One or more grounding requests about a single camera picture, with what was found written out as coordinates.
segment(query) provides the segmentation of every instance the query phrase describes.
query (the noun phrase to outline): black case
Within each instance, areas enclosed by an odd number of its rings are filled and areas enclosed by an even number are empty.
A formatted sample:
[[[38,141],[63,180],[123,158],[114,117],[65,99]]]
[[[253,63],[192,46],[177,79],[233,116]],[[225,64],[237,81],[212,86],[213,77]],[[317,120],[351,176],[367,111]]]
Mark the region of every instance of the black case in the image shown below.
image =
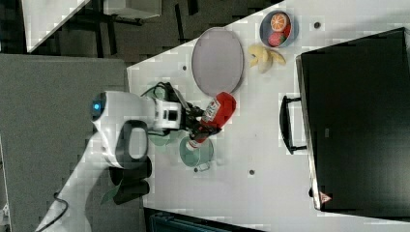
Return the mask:
[[[297,58],[317,210],[410,217],[405,33],[398,28]]]

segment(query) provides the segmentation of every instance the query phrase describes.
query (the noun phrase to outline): red fruit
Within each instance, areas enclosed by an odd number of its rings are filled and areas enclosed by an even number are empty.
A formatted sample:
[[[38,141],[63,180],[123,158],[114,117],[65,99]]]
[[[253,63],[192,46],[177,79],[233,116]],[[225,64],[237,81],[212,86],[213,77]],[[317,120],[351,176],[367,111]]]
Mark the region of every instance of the red fruit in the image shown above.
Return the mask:
[[[284,30],[283,30],[283,35],[284,35],[284,37],[286,37],[286,38],[289,37],[290,29],[291,29],[290,24],[287,24],[287,26],[286,26],[286,27],[284,28]]]
[[[268,40],[268,43],[271,46],[279,46],[281,45],[284,41],[286,40],[286,38],[284,37],[283,33],[281,32],[274,32]]]

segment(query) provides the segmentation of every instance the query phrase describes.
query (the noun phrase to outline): black chair leg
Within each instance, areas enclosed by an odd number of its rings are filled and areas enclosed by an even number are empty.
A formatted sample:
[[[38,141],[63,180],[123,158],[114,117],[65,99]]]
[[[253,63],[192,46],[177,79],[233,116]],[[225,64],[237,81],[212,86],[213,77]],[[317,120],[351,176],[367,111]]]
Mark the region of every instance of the black chair leg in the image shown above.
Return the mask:
[[[96,44],[97,44],[97,57],[103,58],[103,38],[102,38],[102,29],[100,23],[95,23],[95,33],[96,33]]]
[[[111,55],[117,54],[117,42],[115,40],[114,22],[111,20],[107,23],[108,25],[108,37],[109,37],[109,49]]]

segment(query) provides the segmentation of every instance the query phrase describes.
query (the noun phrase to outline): white table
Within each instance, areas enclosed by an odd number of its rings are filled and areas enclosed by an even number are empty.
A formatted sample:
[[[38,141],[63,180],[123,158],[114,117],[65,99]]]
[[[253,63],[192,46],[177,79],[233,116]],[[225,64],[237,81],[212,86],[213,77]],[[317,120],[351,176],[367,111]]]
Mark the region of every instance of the white table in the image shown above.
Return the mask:
[[[32,52],[90,0],[21,0],[27,52]]]
[[[257,68],[249,68],[247,50],[250,44],[260,43],[258,31],[264,15],[277,9],[297,17],[300,33],[293,44],[279,51],[286,66],[274,64],[268,72],[259,74]],[[278,125],[283,95],[294,97],[299,93],[297,55],[409,26],[409,15],[410,2],[406,0],[287,0],[227,25],[225,28],[240,39],[246,66],[244,82],[233,93],[238,108],[223,131],[212,138],[212,167],[194,173],[179,157],[179,141],[166,147],[151,143],[149,156],[154,172],[144,206],[263,231],[409,231],[410,225],[403,222],[316,211],[308,196],[308,156],[304,151],[294,156],[286,151]],[[313,28],[316,21],[322,24],[317,30]],[[169,81],[188,102],[205,108],[211,99],[195,85],[190,69],[195,42],[129,67],[131,91],[141,94],[153,83]],[[295,145],[303,145],[301,107],[292,105]],[[251,169],[255,170],[253,176],[249,175]]]

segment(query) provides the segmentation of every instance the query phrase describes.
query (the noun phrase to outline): red warning label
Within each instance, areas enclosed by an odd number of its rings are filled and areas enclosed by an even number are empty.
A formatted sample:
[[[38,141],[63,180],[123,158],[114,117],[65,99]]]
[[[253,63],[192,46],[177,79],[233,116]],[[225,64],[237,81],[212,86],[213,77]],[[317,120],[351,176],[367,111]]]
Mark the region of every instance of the red warning label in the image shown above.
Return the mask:
[[[325,204],[326,202],[332,200],[332,197],[326,195],[325,193],[319,191],[320,194],[320,201],[322,202],[322,204]]]

